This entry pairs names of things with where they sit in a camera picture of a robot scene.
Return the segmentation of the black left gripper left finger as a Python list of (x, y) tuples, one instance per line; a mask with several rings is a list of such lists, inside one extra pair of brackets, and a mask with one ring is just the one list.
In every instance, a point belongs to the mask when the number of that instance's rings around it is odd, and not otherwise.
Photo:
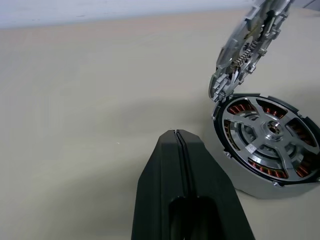
[(186, 130), (157, 140), (137, 183), (131, 240), (190, 240)]

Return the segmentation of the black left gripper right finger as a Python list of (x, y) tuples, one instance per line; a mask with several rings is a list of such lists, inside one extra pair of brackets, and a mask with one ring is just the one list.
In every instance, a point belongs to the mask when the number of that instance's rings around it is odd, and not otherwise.
[(235, 188), (195, 134), (179, 130), (189, 184), (185, 240), (255, 240)]

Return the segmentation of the grey round disc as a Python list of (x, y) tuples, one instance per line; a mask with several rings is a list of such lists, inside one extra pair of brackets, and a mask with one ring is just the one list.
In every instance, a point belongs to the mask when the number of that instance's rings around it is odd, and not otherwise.
[(252, 74), (280, 32), (294, 0), (256, 0), (222, 47), (208, 88), (209, 98), (224, 102)]

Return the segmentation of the grey motor stator housing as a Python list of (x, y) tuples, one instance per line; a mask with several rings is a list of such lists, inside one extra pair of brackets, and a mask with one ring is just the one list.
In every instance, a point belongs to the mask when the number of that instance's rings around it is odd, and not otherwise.
[(224, 150), (224, 146), (215, 131), (214, 110), (206, 131), (206, 145), (211, 155), (228, 175), (237, 190), (258, 199), (285, 199), (300, 196), (320, 187), (320, 178), (316, 182), (311, 183), (280, 185), (278, 182), (253, 175), (239, 163), (233, 161)]

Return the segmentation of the black rimmed silver rotor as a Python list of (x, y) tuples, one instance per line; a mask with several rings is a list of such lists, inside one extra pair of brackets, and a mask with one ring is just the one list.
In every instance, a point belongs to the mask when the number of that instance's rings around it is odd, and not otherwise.
[(213, 125), (228, 156), (281, 186), (320, 178), (320, 127), (277, 98), (236, 94), (219, 102)]

